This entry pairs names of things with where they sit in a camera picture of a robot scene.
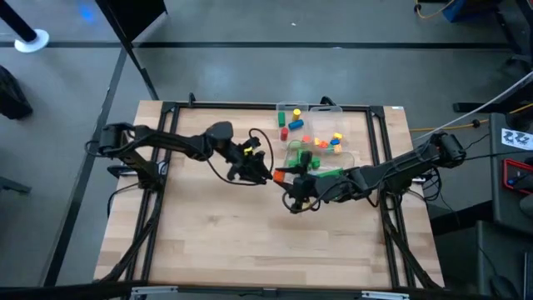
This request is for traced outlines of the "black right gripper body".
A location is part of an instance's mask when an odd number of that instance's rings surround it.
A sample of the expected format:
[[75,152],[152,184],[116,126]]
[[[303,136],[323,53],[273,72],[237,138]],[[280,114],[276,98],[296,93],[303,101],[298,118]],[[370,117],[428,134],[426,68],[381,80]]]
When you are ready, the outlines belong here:
[[298,202],[309,202],[310,198],[318,198],[333,184],[333,176],[316,177],[305,175],[295,177],[292,182],[291,197]]

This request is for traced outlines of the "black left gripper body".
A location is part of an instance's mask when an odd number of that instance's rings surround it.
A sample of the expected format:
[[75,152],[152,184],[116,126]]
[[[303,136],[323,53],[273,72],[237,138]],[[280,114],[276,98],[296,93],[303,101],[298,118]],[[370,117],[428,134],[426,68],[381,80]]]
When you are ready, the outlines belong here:
[[263,161],[265,152],[260,150],[254,152],[253,147],[244,148],[241,145],[232,145],[227,153],[227,161],[232,165],[227,173],[228,179],[245,179],[245,176],[264,176],[258,175],[254,170],[255,161]]

